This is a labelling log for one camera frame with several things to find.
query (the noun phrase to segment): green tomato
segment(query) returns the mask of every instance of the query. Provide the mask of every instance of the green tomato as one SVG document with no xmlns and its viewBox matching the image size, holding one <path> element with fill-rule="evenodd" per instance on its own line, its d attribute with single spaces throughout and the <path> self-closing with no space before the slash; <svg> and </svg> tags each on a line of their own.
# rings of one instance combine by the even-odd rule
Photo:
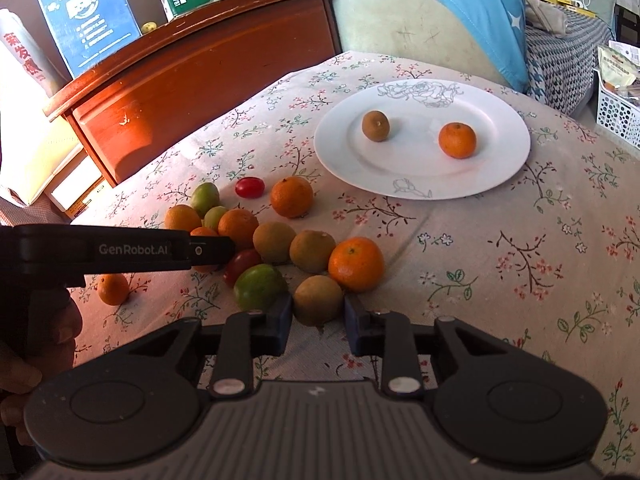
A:
<svg viewBox="0 0 640 480">
<path fill-rule="evenodd" d="M 207 211 L 207 214 L 204 215 L 202 225 L 204 225 L 204 227 L 208 227 L 209 229 L 213 229 L 215 232 L 218 232 L 218 224 L 220 223 L 220 219 L 222 218 L 222 215 L 227 211 L 228 209 L 221 205 L 212 207 Z"/>
<path fill-rule="evenodd" d="M 200 218 L 204 218 L 209 209 L 218 205 L 220 205 L 220 193 L 213 182 L 200 184 L 191 195 L 191 207 L 196 210 Z"/>
<path fill-rule="evenodd" d="M 268 310 L 279 294 L 288 290 L 278 269 L 267 264 L 256 265 L 240 274 L 234 295 L 240 310 Z"/>
</svg>

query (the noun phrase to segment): plate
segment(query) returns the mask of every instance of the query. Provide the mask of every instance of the plate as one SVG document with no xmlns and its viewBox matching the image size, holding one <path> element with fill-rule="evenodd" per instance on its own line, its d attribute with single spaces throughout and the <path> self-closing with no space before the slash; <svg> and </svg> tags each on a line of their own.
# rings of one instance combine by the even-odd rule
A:
<svg viewBox="0 0 640 480">
<path fill-rule="evenodd" d="M 391 125 L 384 142 L 362 133 L 362 118 L 380 110 Z M 476 152 L 457 160 L 438 145 L 447 123 L 471 126 Z M 507 103 L 473 86 L 440 79 L 399 80 L 367 88 L 322 118 L 314 139 L 320 163 L 347 184 L 385 196 L 445 200 L 509 180 L 529 156 L 526 124 Z"/>
</svg>

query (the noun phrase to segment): hand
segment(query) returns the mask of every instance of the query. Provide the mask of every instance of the hand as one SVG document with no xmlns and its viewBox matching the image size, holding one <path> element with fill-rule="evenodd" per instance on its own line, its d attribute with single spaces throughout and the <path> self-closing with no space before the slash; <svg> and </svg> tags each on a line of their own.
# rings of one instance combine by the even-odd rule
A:
<svg viewBox="0 0 640 480">
<path fill-rule="evenodd" d="M 38 356 L 26 361 L 0 341 L 0 390 L 13 394 L 0 402 L 0 416 L 6 426 L 14 426 L 18 442 L 32 446 L 33 442 L 24 425 L 24 406 L 30 392 L 42 380 L 72 368 L 75 338 L 82 330 L 82 316 L 73 300 L 52 320 L 50 344 Z"/>
</svg>

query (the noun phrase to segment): white basket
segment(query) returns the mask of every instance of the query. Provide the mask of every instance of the white basket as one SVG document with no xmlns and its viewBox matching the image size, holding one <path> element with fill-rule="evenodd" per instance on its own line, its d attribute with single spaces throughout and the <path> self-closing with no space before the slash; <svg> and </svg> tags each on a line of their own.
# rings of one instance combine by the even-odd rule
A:
<svg viewBox="0 0 640 480">
<path fill-rule="evenodd" d="M 640 108 L 604 88 L 600 71 L 596 72 L 599 86 L 596 122 L 640 150 Z"/>
</svg>

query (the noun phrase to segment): red cherry tomato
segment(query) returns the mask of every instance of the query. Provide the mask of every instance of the red cherry tomato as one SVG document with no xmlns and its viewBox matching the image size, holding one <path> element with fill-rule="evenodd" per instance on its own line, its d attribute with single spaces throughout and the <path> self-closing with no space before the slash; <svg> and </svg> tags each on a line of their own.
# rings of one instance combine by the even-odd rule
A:
<svg viewBox="0 0 640 480">
<path fill-rule="evenodd" d="M 225 267 L 225 273 L 222 275 L 222 279 L 225 283 L 233 287 L 236 284 L 236 280 L 240 277 L 240 274 L 245 272 L 251 267 L 255 267 L 262 263 L 262 258 L 258 251 L 255 249 L 245 249 L 240 251 L 234 256 Z"/>
<path fill-rule="evenodd" d="M 256 176 L 246 176 L 236 182 L 236 195 L 241 198 L 260 198 L 264 194 L 264 182 Z"/>
</svg>

